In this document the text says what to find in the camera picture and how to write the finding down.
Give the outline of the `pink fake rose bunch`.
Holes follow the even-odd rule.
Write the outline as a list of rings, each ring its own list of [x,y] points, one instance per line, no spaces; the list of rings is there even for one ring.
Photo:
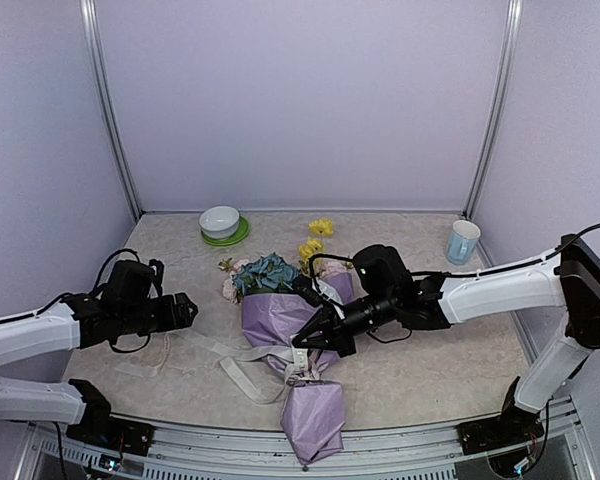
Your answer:
[[[218,269],[227,274],[227,278],[223,282],[222,295],[233,304],[240,302],[240,294],[238,288],[234,285],[234,277],[242,270],[244,266],[250,263],[248,258],[233,261],[232,258],[223,259],[218,263]]]

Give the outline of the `blue fake flower bunch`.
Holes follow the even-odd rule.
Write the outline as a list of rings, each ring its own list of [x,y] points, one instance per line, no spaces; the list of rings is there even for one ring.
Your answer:
[[[232,278],[241,297],[259,293],[290,293],[301,271],[276,253],[243,265]]]

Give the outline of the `purple wrapping paper sheet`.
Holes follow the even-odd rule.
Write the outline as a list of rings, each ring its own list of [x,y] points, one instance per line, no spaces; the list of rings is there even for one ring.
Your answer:
[[[294,293],[259,293],[242,300],[242,333],[258,359],[283,380],[282,430],[302,466],[334,455],[343,449],[345,425],[342,386],[321,374],[336,363],[333,351],[310,349],[307,367],[299,369],[293,359],[291,340],[318,311]]]

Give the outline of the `yellow fake flower stem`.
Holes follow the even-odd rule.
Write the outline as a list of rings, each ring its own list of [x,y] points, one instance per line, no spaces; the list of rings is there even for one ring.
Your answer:
[[[334,235],[334,223],[328,218],[311,221],[308,225],[307,241],[298,247],[300,269],[309,273],[309,260],[314,254],[325,253],[324,239]]]

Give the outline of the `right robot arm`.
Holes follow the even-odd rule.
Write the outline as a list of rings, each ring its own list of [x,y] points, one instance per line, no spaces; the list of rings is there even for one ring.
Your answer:
[[[557,247],[527,260],[471,273],[411,272],[395,248],[381,244],[349,261],[366,293],[351,303],[324,293],[313,273],[294,281],[297,294],[317,309],[293,337],[294,347],[345,357],[355,353],[356,336],[391,321],[433,331],[496,313],[565,308],[561,331],[481,429],[500,443],[533,432],[552,395],[600,349],[600,258],[580,233],[562,236]]]

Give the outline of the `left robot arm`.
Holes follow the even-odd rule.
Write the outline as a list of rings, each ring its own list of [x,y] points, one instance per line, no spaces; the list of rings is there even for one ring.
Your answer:
[[[0,367],[46,353],[189,328],[198,308],[184,292],[163,290],[164,265],[142,262],[129,248],[113,252],[86,293],[65,292],[47,305],[0,317]],[[41,383],[0,376],[0,421],[56,422],[79,427],[101,445],[113,443],[120,424],[109,401],[90,382]]]

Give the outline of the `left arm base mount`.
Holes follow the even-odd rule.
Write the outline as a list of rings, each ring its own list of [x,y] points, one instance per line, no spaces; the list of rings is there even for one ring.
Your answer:
[[[115,450],[122,454],[146,457],[153,441],[154,427],[148,423],[108,419],[103,426],[69,425],[66,436],[88,445]]]

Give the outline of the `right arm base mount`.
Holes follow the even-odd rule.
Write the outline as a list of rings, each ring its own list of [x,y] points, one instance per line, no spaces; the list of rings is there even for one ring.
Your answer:
[[[537,420],[521,424],[505,422],[499,417],[463,422],[456,429],[464,455],[516,445],[544,435],[544,427]]]

